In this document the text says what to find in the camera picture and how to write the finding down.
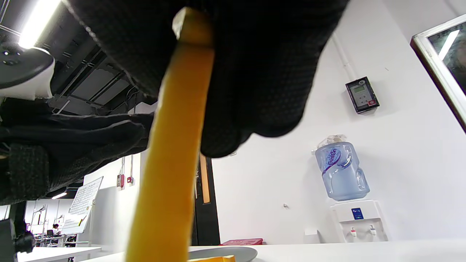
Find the yellow food item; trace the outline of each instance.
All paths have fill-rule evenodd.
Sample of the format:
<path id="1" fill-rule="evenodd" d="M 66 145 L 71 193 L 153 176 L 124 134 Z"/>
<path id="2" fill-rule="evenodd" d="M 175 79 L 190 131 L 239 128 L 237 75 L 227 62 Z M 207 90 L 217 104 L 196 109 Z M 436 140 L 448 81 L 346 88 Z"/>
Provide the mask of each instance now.
<path id="1" fill-rule="evenodd" d="M 187 9 L 162 81 L 127 262 L 186 262 L 194 175 L 214 59 L 210 20 Z"/>
<path id="2" fill-rule="evenodd" d="M 222 257 L 190 259 L 188 262 L 236 262 L 236 260 L 233 255 L 227 255 Z"/>

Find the digital display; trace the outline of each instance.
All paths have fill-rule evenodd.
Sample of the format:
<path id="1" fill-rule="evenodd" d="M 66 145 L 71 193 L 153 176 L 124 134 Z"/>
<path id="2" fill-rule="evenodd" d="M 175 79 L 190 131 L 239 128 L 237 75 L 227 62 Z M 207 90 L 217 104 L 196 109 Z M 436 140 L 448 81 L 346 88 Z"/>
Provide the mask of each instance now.
<path id="1" fill-rule="evenodd" d="M 355 220 L 358 219 L 364 219 L 363 217 L 363 212 L 361 211 L 361 208 L 352 208 L 351 211 L 353 212 L 353 217 Z"/>
<path id="2" fill-rule="evenodd" d="M 365 89 L 364 86 L 363 86 L 363 85 L 360 85 L 360 86 L 358 86 L 358 87 L 353 88 L 353 92 L 355 92 L 355 93 L 361 92 L 361 91 L 363 91 L 364 89 Z"/>

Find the white table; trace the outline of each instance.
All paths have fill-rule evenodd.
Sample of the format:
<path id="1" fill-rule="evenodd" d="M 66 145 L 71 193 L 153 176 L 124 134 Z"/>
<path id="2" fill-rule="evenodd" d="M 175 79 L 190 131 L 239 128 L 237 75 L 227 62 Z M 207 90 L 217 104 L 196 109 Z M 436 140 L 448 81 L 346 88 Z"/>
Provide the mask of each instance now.
<path id="1" fill-rule="evenodd" d="M 466 239 L 345 244 L 264 245 L 253 262 L 464 262 Z M 191 250 L 215 247 L 191 247 Z M 88 260 L 123 262 L 124 253 Z"/>
<path id="2" fill-rule="evenodd" d="M 77 255 L 96 253 L 101 250 L 102 248 L 34 248 L 29 254 L 18 253 L 18 262 L 48 262 Z"/>

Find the water bottle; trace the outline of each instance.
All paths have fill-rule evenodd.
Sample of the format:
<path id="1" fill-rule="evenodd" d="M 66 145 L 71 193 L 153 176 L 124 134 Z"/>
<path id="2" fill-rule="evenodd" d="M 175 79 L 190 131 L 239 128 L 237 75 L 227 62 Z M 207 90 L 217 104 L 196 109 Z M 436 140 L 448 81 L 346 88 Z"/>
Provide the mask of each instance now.
<path id="1" fill-rule="evenodd" d="M 316 150 L 315 157 L 330 198 L 336 201 L 359 199 L 370 191 L 351 143 L 324 145 Z"/>

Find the white water dispenser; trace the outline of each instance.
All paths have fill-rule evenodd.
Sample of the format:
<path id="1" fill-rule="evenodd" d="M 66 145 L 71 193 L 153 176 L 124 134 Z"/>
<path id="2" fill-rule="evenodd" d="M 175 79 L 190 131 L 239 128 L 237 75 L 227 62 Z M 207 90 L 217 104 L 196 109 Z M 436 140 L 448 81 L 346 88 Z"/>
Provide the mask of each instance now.
<path id="1" fill-rule="evenodd" d="M 387 223 L 375 200 L 349 200 L 330 207 L 341 243 L 380 242 L 390 239 Z"/>

